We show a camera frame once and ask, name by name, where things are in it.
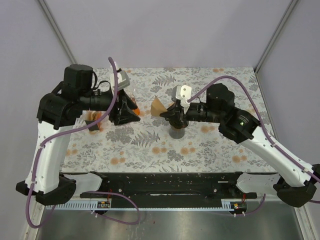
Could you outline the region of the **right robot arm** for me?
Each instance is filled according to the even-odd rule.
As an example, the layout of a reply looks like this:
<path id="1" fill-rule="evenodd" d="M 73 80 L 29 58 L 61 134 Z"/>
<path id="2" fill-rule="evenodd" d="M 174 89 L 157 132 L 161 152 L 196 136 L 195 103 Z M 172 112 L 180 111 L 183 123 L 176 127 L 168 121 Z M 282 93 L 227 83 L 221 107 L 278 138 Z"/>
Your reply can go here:
<path id="1" fill-rule="evenodd" d="M 173 128 L 184 129 L 189 122 L 218 123 L 218 131 L 225 138 L 251 150 L 276 170 L 269 175 L 241 173 L 227 186 L 231 197 L 248 193 L 274 195 L 296 208 L 312 201 L 320 166 L 301 160 L 273 137 L 267 137 L 261 121 L 235 106 L 235 95 L 225 85 L 209 86 L 205 102 L 188 103 L 189 86 L 178 85 L 174 90 L 173 105 L 160 114 Z"/>

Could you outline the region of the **orange liquid glass carafe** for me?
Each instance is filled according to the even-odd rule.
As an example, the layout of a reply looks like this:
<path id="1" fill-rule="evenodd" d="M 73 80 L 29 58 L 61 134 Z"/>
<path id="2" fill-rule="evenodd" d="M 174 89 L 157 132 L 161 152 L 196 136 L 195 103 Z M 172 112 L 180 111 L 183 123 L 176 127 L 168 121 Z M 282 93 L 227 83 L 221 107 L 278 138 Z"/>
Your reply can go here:
<path id="1" fill-rule="evenodd" d="M 132 94 L 130 99 L 132 100 L 132 102 L 135 104 L 135 109 L 133 109 L 132 111 L 137 115 L 139 116 L 140 115 L 140 109 L 138 107 L 138 104 L 137 104 L 137 101 L 136 101 L 136 97 Z"/>

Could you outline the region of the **coffee filter pack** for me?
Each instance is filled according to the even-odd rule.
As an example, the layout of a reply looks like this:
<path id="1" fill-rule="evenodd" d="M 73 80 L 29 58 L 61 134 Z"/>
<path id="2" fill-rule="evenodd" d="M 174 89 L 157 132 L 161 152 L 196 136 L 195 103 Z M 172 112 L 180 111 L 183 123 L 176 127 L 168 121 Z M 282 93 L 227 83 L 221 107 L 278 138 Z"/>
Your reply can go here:
<path id="1" fill-rule="evenodd" d="M 98 120 L 102 116 L 101 111 L 87 111 L 85 114 L 84 121 L 86 125 L 89 125 L 96 120 Z M 98 122 L 96 125 L 93 125 L 88 128 L 90 134 L 96 134 L 98 132 L 101 132 L 103 130 L 102 123 Z"/>

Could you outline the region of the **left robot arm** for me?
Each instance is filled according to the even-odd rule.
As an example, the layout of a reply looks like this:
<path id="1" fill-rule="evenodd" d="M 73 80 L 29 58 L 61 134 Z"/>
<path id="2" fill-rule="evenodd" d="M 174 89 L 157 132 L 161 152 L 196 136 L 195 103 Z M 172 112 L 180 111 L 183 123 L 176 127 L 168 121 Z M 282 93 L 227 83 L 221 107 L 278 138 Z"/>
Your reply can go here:
<path id="1" fill-rule="evenodd" d="M 109 90 L 103 92 L 97 84 L 93 68 L 72 64 L 65 68 L 63 81 L 39 102 L 38 136 L 32 168 L 28 177 L 16 185 L 16 190 L 44 206 L 67 203 L 73 197 L 89 198 L 93 193 L 107 195 L 107 177 L 97 172 L 69 175 L 60 172 L 75 131 L 76 120 L 83 111 L 105 112 L 114 125 L 140 121 L 134 113 L 137 105 L 125 92 L 130 85 L 127 73 L 116 68 L 109 78 Z"/>

